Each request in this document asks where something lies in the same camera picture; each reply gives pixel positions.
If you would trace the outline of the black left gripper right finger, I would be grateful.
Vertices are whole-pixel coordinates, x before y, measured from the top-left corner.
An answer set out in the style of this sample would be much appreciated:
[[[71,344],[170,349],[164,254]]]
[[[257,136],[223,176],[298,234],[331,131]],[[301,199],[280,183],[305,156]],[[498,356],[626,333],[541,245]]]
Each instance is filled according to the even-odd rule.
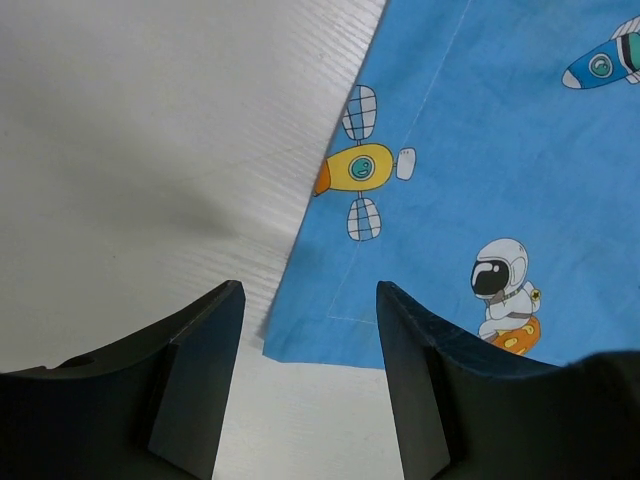
[[[391,282],[378,329],[407,479],[635,479],[639,355],[565,366],[508,353]]]

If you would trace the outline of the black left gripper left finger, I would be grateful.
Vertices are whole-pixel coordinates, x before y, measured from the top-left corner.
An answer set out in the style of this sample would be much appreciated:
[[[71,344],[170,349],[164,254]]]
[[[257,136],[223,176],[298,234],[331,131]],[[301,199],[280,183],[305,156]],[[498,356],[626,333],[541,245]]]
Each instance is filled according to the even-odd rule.
[[[5,479],[209,479],[245,309],[228,280],[54,368],[1,377]]]

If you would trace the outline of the blue space print placemat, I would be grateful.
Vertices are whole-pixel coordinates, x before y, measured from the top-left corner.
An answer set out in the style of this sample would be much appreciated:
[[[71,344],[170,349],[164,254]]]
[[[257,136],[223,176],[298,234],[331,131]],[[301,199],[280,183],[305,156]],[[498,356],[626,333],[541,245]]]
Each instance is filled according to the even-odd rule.
[[[639,346],[639,5],[391,1],[265,356],[379,368],[376,287],[552,364]]]

